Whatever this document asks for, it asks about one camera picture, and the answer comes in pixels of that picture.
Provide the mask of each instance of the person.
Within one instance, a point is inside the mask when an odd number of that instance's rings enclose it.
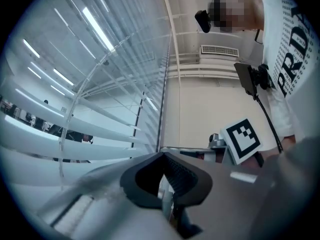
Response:
[[[8,110],[7,115],[14,118],[16,108],[17,108],[17,105],[13,104],[12,107]]]
[[[46,103],[46,104],[49,104],[49,102],[46,99],[43,102]],[[40,130],[40,131],[43,131],[44,127],[45,127],[45,123],[46,123],[46,121],[44,121],[43,119],[37,117],[35,119],[35,123],[34,123],[33,128],[35,128],[37,130]]]
[[[54,124],[50,130],[49,130],[49,134],[61,137],[62,136],[62,132],[63,132],[63,127],[57,126],[56,124]],[[68,130],[66,132],[65,135],[65,139],[66,140],[70,140],[70,141],[74,141],[74,142],[90,142],[90,144],[93,144],[94,142],[91,141],[93,139],[92,135],[88,135],[88,134],[83,134],[77,131],[73,131],[73,130]],[[63,159],[63,162],[66,163],[70,163],[70,159]]]
[[[263,30],[271,121],[286,150],[319,134],[319,38],[294,0],[213,0],[208,13],[222,32]],[[277,148],[262,154],[279,154]]]

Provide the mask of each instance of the black and white fiducial marker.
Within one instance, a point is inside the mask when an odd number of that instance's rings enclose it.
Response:
[[[263,146],[247,118],[229,124],[221,130],[221,135],[230,147],[237,165],[251,157]]]

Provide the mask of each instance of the glass panel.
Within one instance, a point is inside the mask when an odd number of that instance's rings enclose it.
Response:
[[[32,166],[8,171],[10,181],[65,186],[98,166],[156,152],[166,17],[164,0],[35,0],[26,9],[1,61],[0,144],[4,165]],[[36,177],[44,162],[58,177]],[[75,173],[66,162],[83,167]]]

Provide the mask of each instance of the black cable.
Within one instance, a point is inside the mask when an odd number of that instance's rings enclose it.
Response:
[[[281,141],[279,140],[279,137],[278,137],[277,132],[276,132],[276,130],[274,128],[274,125],[272,124],[272,122],[270,120],[270,117],[268,116],[268,113],[267,113],[264,105],[261,103],[261,100],[259,99],[258,95],[255,96],[255,100],[259,103],[260,107],[262,108],[262,110],[263,110],[263,112],[265,114],[265,117],[266,117],[266,119],[267,119],[267,121],[269,123],[269,126],[271,128],[271,131],[272,131],[272,133],[274,135],[275,142],[276,142],[276,145],[278,147],[279,153],[281,153],[284,149],[282,147]]]

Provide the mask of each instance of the white ceiling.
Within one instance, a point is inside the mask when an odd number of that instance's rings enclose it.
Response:
[[[57,82],[77,91],[95,65],[110,53],[98,40],[89,21],[86,20],[87,24],[82,18],[83,16],[87,19],[83,13],[81,16],[80,12],[87,7],[109,41],[116,47],[116,51],[108,59],[108,65],[101,65],[97,69],[86,86],[87,89],[95,87],[96,84],[110,82],[111,79],[103,69],[114,78],[119,78],[124,74],[140,74],[146,69],[160,67],[162,58],[167,53],[166,43],[170,31],[168,21],[156,21],[157,18],[167,15],[163,0],[104,1],[107,9],[101,0],[35,0],[8,39],[7,51],[11,51],[10,59],[19,61],[21,70],[26,71],[30,61],[33,61]],[[68,27],[55,9],[67,22]],[[153,35],[167,37],[155,40]],[[40,54],[40,58],[23,44],[23,39]],[[70,86],[56,75],[53,68],[75,86]]]
[[[108,11],[100,0],[72,1],[35,0],[26,10],[8,40],[8,48],[12,51],[11,59],[19,60],[21,70],[27,70],[30,61],[34,61],[57,82],[77,91],[97,62],[109,53],[97,39],[90,24],[88,25],[80,16],[78,9],[82,12],[85,7],[94,15],[114,46],[120,45],[119,43],[126,40],[126,37],[144,28],[138,34],[131,35],[128,41],[116,49],[112,59],[109,60],[109,65],[103,65],[97,70],[87,85],[87,90],[96,84],[103,85],[111,81],[103,69],[111,73],[114,78],[119,78],[123,77],[119,72],[119,66],[127,74],[132,74],[131,69],[140,72],[160,67],[162,58],[167,52],[165,44],[169,36],[169,20],[159,20],[167,15],[163,0],[105,0]],[[194,15],[199,10],[206,10],[210,1],[169,0],[172,13],[179,15],[174,19],[176,32],[201,32]],[[65,19],[69,29],[54,8]],[[234,36],[211,33],[181,34],[177,36],[178,49],[180,54],[184,54],[198,53],[200,45],[232,47],[239,49],[241,57],[259,62],[262,59],[263,46],[254,42],[255,35],[254,31],[241,31]],[[26,39],[40,54],[40,59],[22,43],[23,39]],[[79,40],[87,46],[96,59],[88,53]],[[75,85],[71,86],[61,79],[53,72],[53,68]]]
[[[177,33],[194,32],[178,35],[178,50],[180,54],[198,53],[200,45],[217,45],[239,49],[240,57],[260,62],[263,46],[254,41],[255,31],[240,31],[233,36],[214,34],[219,29],[212,27],[210,33],[203,33],[195,20],[195,14],[200,10],[208,10],[212,0],[169,0],[173,15],[182,15],[174,19]]]

